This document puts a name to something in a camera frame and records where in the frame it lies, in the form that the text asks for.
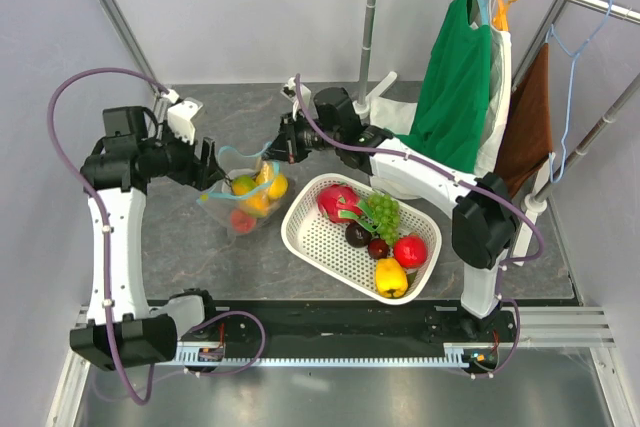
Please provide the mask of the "yellow lemon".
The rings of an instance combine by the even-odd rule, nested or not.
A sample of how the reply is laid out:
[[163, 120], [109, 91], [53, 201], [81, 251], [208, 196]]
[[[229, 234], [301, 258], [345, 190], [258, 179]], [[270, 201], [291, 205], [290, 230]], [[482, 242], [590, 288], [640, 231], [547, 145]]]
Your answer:
[[289, 183], [286, 176], [276, 170], [277, 162], [263, 161], [255, 181], [258, 185], [268, 185], [266, 195], [271, 201], [281, 199], [288, 191]]

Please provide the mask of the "orange peach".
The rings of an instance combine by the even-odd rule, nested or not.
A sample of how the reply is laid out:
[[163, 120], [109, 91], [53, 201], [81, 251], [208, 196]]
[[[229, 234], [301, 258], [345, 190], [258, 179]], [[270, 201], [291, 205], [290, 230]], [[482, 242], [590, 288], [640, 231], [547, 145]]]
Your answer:
[[255, 229], [257, 219], [242, 210], [234, 209], [230, 214], [230, 224], [235, 233], [245, 235]]

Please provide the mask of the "dark red plum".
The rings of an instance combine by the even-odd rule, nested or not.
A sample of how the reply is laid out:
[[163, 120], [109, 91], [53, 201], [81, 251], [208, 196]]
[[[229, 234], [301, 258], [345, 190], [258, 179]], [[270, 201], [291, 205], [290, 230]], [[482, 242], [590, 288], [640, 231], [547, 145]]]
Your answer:
[[374, 260], [380, 260], [389, 256], [389, 245], [381, 238], [374, 238], [367, 246], [368, 255]]

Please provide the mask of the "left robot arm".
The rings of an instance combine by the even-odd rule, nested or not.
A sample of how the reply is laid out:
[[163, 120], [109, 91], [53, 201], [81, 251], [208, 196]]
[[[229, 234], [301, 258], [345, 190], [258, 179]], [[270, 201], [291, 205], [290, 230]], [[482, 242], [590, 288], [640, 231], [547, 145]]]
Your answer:
[[224, 176], [213, 140], [196, 138], [203, 113], [202, 103], [190, 98], [169, 107], [164, 121], [141, 106], [106, 109], [105, 134], [80, 169], [93, 226], [93, 285], [87, 324], [69, 340], [76, 354], [102, 370], [168, 362], [187, 332], [198, 340], [218, 332], [220, 318], [207, 308], [206, 291], [189, 289], [153, 308], [142, 275], [150, 182], [168, 178], [205, 191]]

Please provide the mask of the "clear zip top bag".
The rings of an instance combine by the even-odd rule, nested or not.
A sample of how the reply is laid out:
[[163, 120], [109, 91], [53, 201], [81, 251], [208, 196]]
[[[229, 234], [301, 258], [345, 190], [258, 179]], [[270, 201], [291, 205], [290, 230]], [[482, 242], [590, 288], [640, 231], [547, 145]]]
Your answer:
[[[216, 157], [220, 163], [220, 166], [225, 169], [231, 181], [240, 175], [249, 175], [254, 180], [260, 171], [263, 161], [277, 162], [279, 166], [276, 170], [284, 173], [281, 163], [278, 161], [265, 160], [264, 152], [269, 148], [270, 142], [264, 144], [263, 148], [254, 154], [241, 153], [234, 147], [223, 146], [219, 149]], [[269, 198], [269, 213], [264, 218], [257, 218], [257, 225], [255, 230], [264, 225], [270, 217], [279, 210], [288, 199], [288, 196], [293, 193], [293, 181], [287, 176], [289, 188], [287, 193], [279, 200], [271, 201]], [[258, 185], [259, 190], [264, 190], [268, 185]], [[227, 233], [232, 236], [243, 236], [235, 233], [230, 224], [230, 214], [234, 209], [242, 210], [239, 207], [238, 201], [240, 197], [236, 197], [231, 191], [231, 182], [229, 185], [223, 185], [221, 189], [205, 190], [197, 199], [197, 204], [218, 224], [227, 230]]]

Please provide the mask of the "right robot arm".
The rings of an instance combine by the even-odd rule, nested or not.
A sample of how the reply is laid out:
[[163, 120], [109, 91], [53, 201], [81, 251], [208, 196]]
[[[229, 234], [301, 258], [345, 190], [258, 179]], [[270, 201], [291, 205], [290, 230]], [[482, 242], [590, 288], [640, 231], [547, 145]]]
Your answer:
[[267, 148], [272, 160], [290, 164], [311, 152], [331, 149], [346, 166], [392, 181], [445, 213], [452, 222], [451, 243], [464, 265], [458, 328], [467, 339], [483, 339], [494, 328], [499, 304], [497, 283], [518, 220], [504, 181], [494, 173], [481, 178], [444, 166], [404, 145], [386, 129], [364, 124], [348, 92], [326, 88], [314, 96], [289, 80], [282, 93], [293, 106], [282, 115], [277, 137]]

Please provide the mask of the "orange green mango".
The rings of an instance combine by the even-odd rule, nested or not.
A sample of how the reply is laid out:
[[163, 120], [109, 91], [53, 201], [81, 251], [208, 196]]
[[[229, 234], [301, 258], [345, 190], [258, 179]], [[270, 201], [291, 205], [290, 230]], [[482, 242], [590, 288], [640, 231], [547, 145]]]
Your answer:
[[269, 213], [269, 199], [264, 190], [249, 175], [240, 175], [231, 181], [231, 191], [238, 201], [239, 207], [247, 214], [264, 218]]

